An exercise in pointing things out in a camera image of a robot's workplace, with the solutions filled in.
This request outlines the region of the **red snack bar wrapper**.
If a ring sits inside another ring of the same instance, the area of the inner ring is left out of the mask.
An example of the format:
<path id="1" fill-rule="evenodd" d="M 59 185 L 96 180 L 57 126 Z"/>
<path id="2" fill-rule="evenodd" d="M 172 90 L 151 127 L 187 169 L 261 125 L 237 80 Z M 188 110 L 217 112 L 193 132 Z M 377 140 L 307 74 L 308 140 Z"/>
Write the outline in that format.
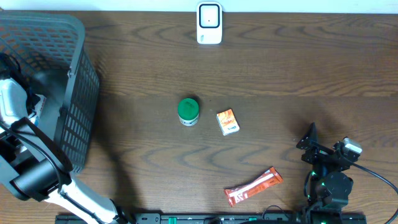
<path id="1" fill-rule="evenodd" d="M 274 167 L 270 167 L 254 181 L 233 189 L 224 189 L 224 194 L 228 199 L 230 207 L 234 207 L 237 203 L 242 202 L 273 185 L 283 183 L 282 176 Z"/>

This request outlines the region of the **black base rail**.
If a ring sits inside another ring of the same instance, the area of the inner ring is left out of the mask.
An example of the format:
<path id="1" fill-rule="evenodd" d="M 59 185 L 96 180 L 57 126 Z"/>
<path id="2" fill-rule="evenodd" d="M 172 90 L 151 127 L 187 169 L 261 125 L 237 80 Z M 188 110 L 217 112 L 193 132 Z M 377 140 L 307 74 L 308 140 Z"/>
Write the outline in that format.
<path id="1" fill-rule="evenodd" d="M 181 215 L 181 214 L 159 214 L 159 213 L 136 213 L 133 217 L 138 224 L 207 224 L 207 223 L 304 223 L 299 218 L 288 218 L 292 214 L 282 214 L 282 212 L 271 211 L 265 215 L 260 214 L 200 214 L 200 215 Z M 313 223 L 340 223 L 336 217 L 327 219 L 326 217 L 316 218 Z M 366 217 L 360 214 L 345 214 L 341 216 L 341 223 L 344 224 L 366 224 Z M 57 215 L 55 224 L 86 223 L 76 215 Z"/>

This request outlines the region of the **orange tissue pack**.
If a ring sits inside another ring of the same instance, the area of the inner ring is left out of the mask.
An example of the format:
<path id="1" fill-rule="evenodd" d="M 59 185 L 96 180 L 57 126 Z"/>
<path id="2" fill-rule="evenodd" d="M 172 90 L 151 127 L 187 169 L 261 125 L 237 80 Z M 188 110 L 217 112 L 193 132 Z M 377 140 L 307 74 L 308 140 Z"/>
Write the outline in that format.
<path id="1" fill-rule="evenodd" d="M 236 133 L 240 130 L 239 124 L 232 109 L 218 113 L 216 118 L 224 136 Z"/>

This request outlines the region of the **green lid jar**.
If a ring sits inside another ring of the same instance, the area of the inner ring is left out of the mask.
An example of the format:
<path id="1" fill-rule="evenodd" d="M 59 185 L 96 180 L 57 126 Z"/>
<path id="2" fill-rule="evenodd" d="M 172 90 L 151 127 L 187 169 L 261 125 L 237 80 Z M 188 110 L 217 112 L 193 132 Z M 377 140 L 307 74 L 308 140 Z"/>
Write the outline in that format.
<path id="1" fill-rule="evenodd" d="M 198 103 L 192 98 L 185 98 L 177 108 L 180 122 L 185 126 L 193 126 L 198 122 L 200 109 Z"/>

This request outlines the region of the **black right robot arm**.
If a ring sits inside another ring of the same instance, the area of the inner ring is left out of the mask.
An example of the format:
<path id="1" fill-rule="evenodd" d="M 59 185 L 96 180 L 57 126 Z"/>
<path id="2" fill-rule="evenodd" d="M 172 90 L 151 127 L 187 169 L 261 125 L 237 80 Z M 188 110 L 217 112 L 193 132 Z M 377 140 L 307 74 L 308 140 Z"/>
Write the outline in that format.
<path id="1" fill-rule="evenodd" d="M 342 223 L 342 208 L 348 204 L 353 180 L 343 172 L 356 162 L 361 146 L 350 138 L 336 142 L 332 148 L 318 142 L 315 123 L 297 143 L 304 153 L 301 160 L 311 164 L 312 170 L 304 183 L 308 206 L 297 214 L 301 223 Z"/>

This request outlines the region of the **white barcode scanner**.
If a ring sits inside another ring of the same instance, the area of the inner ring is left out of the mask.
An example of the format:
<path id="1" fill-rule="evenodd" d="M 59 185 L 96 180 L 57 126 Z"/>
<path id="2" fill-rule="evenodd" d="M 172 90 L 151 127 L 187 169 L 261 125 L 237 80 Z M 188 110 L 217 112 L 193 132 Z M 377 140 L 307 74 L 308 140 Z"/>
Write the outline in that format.
<path id="1" fill-rule="evenodd" d="M 223 8 L 218 2 L 204 1 L 197 6 L 197 42 L 220 44 L 223 36 Z"/>

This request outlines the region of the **grey plastic basket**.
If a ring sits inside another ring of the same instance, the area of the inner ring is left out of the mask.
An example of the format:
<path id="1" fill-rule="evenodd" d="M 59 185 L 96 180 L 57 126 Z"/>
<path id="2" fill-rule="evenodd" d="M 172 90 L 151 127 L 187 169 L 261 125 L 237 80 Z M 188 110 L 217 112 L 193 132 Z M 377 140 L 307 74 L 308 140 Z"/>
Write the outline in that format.
<path id="1" fill-rule="evenodd" d="M 76 174 L 85 166 L 100 88 L 84 42 L 85 27 L 76 17 L 1 13 L 1 52 L 18 61 L 32 91 L 46 97 L 38 127 Z"/>

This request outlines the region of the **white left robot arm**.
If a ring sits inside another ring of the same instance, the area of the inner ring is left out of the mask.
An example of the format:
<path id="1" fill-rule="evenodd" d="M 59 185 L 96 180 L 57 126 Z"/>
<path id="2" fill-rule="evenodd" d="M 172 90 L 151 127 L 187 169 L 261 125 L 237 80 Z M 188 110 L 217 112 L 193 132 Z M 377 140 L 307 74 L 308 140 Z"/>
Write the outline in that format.
<path id="1" fill-rule="evenodd" d="M 86 223 L 132 223 L 111 199 L 73 175 L 66 154 L 39 129 L 45 101 L 16 58 L 1 54 L 1 184 L 20 200 L 59 205 Z"/>

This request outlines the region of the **white green medicine box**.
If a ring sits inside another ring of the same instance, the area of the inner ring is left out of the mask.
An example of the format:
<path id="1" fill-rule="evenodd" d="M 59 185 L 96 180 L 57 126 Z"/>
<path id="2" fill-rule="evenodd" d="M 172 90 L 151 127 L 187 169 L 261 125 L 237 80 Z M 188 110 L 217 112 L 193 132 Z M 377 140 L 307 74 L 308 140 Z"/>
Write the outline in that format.
<path id="1" fill-rule="evenodd" d="M 32 116 L 30 117 L 30 121 L 33 122 L 35 126 L 39 125 L 40 122 L 40 117 L 44 109 L 44 105 L 46 102 L 46 97 L 44 95 L 38 95 L 40 98 L 39 102 L 35 105 L 35 108 L 33 110 Z"/>

